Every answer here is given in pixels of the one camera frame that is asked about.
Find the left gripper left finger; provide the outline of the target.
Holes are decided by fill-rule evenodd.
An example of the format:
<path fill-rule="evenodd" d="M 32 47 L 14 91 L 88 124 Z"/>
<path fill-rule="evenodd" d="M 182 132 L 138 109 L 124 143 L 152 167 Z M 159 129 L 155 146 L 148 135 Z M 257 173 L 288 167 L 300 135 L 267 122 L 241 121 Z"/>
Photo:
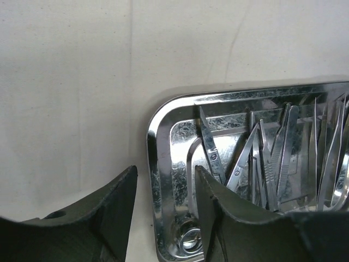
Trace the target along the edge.
<path fill-rule="evenodd" d="M 1 218 L 1 261 L 125 261 L 136 189 L 132 165 L 42 219 Z"/>

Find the beige cloth wrap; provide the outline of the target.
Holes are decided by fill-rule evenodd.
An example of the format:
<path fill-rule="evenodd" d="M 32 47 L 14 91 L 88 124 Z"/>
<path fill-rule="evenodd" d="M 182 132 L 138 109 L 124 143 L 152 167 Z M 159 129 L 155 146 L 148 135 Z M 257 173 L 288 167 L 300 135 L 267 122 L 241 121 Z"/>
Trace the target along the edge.
<path fill-rule="evenodd" d="M 1 1 L 1 216 L 45 217 L 135 165 L 127 261 L 157 261 L 157 108 L 347 79 L 348 1 Z"/>

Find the steel surgical scissors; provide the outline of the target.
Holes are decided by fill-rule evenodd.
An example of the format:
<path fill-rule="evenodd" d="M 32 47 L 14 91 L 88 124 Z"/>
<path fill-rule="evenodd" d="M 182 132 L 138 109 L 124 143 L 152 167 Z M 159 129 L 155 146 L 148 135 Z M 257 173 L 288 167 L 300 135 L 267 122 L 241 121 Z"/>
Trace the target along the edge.
<path fill-rule="evenodd" d="M 243 173 L 245 172 L 246 166 L 248 164 L 249 155 L 255 140 L 255 136 L 258 131 L 258 126 L 259 124 L 257 123 L 254 125 L 252 131 L 250 132 L 248 138 L 246 139 L 246 142 L 241 152 L 238 155 L 237 161 L 231 171 L 231 175 L 228 181 L 226 182 L 226 187 L 236 194 L 239 193 L 240 179 Z"/>

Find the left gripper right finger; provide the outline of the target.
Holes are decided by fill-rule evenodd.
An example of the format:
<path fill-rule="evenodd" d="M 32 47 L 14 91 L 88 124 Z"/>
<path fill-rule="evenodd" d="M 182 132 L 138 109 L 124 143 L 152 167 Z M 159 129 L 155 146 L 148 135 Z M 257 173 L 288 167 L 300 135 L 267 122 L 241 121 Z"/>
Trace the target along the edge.
<path fill-rule="evenodd" d="M 348 212 L 270 212 L 195 168 L 205 261 L 348 261 Z"/>

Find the steel instrument tray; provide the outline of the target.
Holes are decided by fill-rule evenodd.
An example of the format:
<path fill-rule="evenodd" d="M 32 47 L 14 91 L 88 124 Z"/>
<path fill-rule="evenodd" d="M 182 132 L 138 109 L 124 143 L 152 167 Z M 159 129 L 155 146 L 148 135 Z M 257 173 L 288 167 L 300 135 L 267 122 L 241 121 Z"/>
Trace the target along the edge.
<path fill-rule="evenodd" d="M 344 93 L 346 113 L 332 203 L 330 209 L 317 211 L 321 170 L 317 144 L 322 115 L 327 103 Z M 164 104 L 148 127 L 148 166 L 160 261 L 205 261 L 195 168 L 202 166 L 209 173 L 210 169 L 201 138 L 199 106 L 219 151 L 226 182 L 246 139 L 259 124 L 237 195 L 273 212 L 270 208 L 274 206 L 277 178 L 272 148 L 287 103 L 298 106 L 299 114 L 286 190 L 274 213 L 348 212 L 348 82 L 185 95 Z"/>

